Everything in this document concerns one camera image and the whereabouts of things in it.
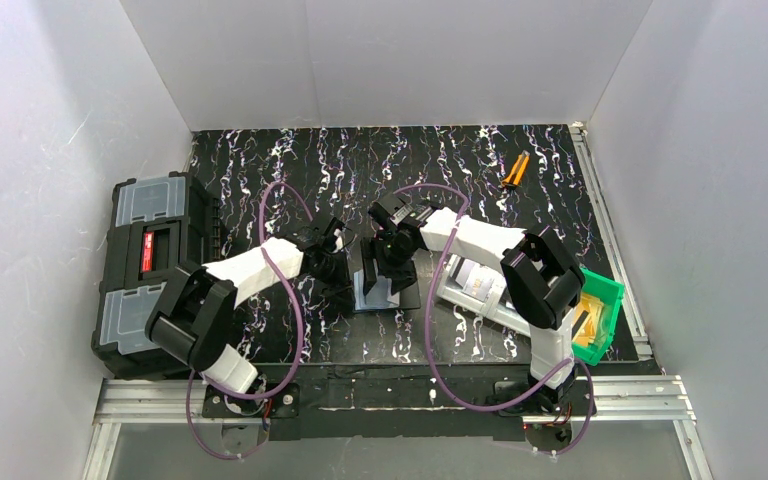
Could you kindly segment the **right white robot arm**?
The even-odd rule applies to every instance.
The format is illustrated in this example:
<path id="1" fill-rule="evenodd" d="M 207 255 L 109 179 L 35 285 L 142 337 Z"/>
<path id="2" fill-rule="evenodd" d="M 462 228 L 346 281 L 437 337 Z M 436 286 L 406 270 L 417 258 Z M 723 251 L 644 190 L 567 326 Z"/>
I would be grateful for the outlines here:
<path id="1" fill-rule="evenodd" d="M 585 275 L 549 228 L 524 230 L 497 226 L 434 202 L 412 204 L 388 194 L 372 203 L 374 236 L 361 242 L 362 268 L 355 274 L 356 305 L 395 308 L 417 282 L 413 262 L 419 250 L 454 254 L 488 267 L 504 278 L 517 315 L 531 339 L 529 376 L 559 394 L 574 367 L 571 312 L 580 301 Z"/>

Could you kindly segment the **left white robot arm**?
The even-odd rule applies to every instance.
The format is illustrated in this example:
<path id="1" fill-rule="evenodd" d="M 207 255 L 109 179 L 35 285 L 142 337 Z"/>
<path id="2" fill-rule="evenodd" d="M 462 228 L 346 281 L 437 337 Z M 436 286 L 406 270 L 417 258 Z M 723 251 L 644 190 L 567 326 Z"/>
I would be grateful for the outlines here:
<path id="1" fill-rule="evenodd" d="M 322 284 L 326 296 L 351 297 L 345 231 L 342 220 L 319 214 L 242 254 L 207 264 L 176 265 L 148 317 L 146 337 L 230 397 L 261 400 L 278 394 L 293 379 L 304 346 L 304 314 L 292 280 L 309 276 Z M 295 353 L 277 386 L 254 393 L 258 371 L 232 346 L 231 320 L 242 303 L 275 284 L 288 293 L 296 316 Z"/>

